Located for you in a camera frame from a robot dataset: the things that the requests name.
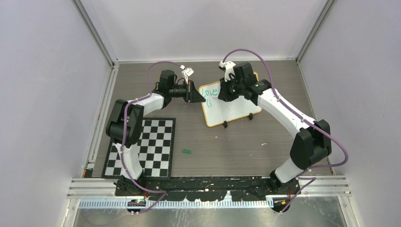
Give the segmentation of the yellow framed whiteboard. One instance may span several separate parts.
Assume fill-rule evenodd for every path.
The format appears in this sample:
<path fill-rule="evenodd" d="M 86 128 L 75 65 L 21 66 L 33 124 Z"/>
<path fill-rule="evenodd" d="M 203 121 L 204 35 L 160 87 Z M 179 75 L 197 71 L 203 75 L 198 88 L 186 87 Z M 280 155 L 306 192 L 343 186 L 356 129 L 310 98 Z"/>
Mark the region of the yellow framed whiteboard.
<path fill-rule="evenodd" d="M 218 99 L 220 92 L 220 83 L 218 81 L 199 87 L 198 92 L 206 100 L 202 103 L 202 109 L 208 127 L 248 117 L 250 114 L 255 115 L 262 111 L 259 106 L 246 100 L 243 96 L 231 102 Z"/>

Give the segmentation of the black white chessboard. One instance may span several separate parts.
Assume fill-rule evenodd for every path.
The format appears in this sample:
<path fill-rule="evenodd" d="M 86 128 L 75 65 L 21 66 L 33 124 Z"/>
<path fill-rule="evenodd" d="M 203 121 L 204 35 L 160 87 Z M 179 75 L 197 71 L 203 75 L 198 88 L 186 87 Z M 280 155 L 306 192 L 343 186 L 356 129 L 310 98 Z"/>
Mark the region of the black white chessboard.
<path fill-rule="evenodd" d="M 143 132 L 132 150 L 139 155 L 144 178 L 165 181 L 171 178 L 175 123 L 175 118 L 143 119 Z M 102 177 L 116 179 L 124 174 L 118 148 L 110 142 Z"/>

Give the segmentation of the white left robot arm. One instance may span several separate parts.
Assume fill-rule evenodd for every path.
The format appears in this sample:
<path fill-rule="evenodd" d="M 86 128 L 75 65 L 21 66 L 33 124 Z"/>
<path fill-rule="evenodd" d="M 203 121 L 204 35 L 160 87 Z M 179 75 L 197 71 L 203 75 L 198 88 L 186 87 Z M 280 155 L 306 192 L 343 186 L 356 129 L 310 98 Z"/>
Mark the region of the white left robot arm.
<path fill-rule="evenodd" d="M 131 101 L 118 99 L 114 103 L 105 132 L 118 149 L 124 178 L 129 179 L 127 190 L 134 196 L 139 196 L 146 190 L 145 183 L 139 179 L 143 171 L 139 155 L 133 150 L 143 131 L 143 117 L 165 108 L 172 98 L 183 98 L 187 103 L 205 102 L 206 99 L 189 79 L 193 73 L 192 68 L 184 68 L 181 72 L 183 82 L 178 83 L 174 71 L 164 70 L 155 88 L 146 96 Z"/>

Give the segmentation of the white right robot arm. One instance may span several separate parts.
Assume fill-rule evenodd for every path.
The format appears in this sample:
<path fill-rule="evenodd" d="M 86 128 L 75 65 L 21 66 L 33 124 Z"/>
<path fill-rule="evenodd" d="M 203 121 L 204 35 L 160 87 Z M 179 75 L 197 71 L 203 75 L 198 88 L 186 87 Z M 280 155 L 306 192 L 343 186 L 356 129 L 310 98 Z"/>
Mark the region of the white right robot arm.
<path fill-rule="evenodd" d="M 224 77 L 219 80 L 218 99 L 231 102 L 244 97 L 270 113 L 294 138 L 289 159 L 270 173 L 269 188 L 282 194 L 297 175 L 331 154 L 330 126 L 303 114 L 279 94 L 266 79 L 258 80 L 248 62 L 220 62 Z"/>

